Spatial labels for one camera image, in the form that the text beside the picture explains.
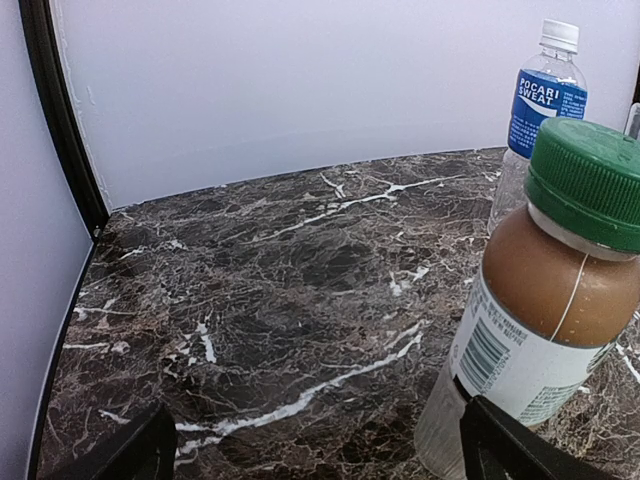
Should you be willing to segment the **brown drink bottle white label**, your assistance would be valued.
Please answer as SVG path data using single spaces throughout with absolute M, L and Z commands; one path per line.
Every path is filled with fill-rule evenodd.
M 466 475 L 459 423 L 471 398 L 527 427 L 543 423 L 606 357 L 639 304 L 639 252 L 592 243 L 525 199 L 490 236 L 415 430 L 420 462 L 440 479 Z

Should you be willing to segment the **green bottle cap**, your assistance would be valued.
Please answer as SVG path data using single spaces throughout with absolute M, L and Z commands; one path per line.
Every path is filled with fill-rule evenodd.
M 639 142 L 573 118 L 544 120 L 524 191 L 564 229 L 599 245 L 639 252 Z

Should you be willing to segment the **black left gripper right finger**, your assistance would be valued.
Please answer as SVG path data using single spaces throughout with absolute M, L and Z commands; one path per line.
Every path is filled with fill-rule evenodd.
M 553 447 L 483 396 L 467 403 L 460 434 L 468 479 L 612 478 Z

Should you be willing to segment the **Pocari Sweat clear bottle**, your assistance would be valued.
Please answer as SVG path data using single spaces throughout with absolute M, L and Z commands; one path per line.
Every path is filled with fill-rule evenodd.
M 556 117 L 582 119 L 585 114 L 587 82 L 574 63 L 579 27 L 546 19 L 539 45 L 540 53 L 524 62 L 517 76 L 507 150 L 488 219 L 489 231 L 526 203 L 523 182 L 542 122 Z

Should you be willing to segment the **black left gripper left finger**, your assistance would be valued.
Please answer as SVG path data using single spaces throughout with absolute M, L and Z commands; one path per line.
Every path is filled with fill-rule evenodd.
M 174 419 L 154 402 L 89 453 L 58 470 L 59 479 L 172 479 Z

